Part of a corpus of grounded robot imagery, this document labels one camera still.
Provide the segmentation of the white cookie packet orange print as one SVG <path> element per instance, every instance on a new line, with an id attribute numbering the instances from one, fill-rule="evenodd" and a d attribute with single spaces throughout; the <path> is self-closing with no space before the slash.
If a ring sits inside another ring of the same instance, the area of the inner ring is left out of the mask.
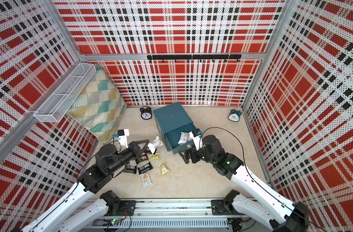
<path id="1" fill-rule="evenodd" d="M 156 152 L 156 149 L 162 145 L 163 145 L 163 142 L 161 141 L 159 136 L 157 136 L 156 139 L 153 142 L 150 142 L 147 146 L 151 154 L 154 154 Z"/>

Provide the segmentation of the teal drawer cabinet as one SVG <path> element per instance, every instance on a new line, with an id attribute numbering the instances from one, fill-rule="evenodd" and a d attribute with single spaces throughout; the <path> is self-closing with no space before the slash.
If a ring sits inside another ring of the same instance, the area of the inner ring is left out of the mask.
<path id="1" fill-rule="evenodd" d="M 182 132 L 189 133 L 196 130 L 193 121 L 180 102 L 155 109 L 153 115 L 167 151 L 177 154 L 179 151 L 186 150 L 194 145 L 193 141 L 188 141 L 182 145 L 178 143 Z"/>

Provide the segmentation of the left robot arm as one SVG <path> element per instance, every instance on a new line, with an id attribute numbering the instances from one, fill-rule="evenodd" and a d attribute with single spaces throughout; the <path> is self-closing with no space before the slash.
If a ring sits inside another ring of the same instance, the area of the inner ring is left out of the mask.
<path id="1" fill-rule="evenodd" d="M 52 232 L 83 202 L 99 192 L 114 173 L 141 156 L 149 140 L 133 141 L 121 152 L 114 144 L 107 144 L 95 154 L 95 163 L 81 174 L 72 188 L 37 219 L 13 232 Z"/>

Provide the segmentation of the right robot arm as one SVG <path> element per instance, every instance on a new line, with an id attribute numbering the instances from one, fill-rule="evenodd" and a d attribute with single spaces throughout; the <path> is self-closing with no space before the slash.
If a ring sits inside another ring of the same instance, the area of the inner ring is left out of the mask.
<path id="1" fill-rule="evenodd" d="M 193 139 L 194 146 L 181 150 L 184 162 L 210 163 L 221 176 L 244 188 L 254 200 L 232 190 L 224 199 L 229 213 L 237 212 L 249 216 L 273 232 L 305 232 L 309 227 L 308 208 L 302 202 L 282 196 L 256 175 L 236 155 L 225 152 L 214 135 Z"/>

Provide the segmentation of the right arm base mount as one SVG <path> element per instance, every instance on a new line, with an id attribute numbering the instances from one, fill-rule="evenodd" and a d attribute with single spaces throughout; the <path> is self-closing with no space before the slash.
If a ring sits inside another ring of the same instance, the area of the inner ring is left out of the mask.
<path id="1" fill-rule="evenodd" d="M 233 207 L 233 200 L 240 193 L 231 190 L 222 200 L 211 200 L 211 209 L 214 216 L 231 216 L 240 215 Z"/>

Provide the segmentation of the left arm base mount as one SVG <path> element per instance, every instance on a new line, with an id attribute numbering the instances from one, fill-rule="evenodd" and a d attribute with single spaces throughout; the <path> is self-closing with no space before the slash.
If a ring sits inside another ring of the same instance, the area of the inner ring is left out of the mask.
<path id="1" fill-rule="evenodd" d="M 133 216 L 135 211 L 135 200 L 121 200 L 113 191 L 108 191 L 100 196 L 108 207 L 105 216 Z"/>

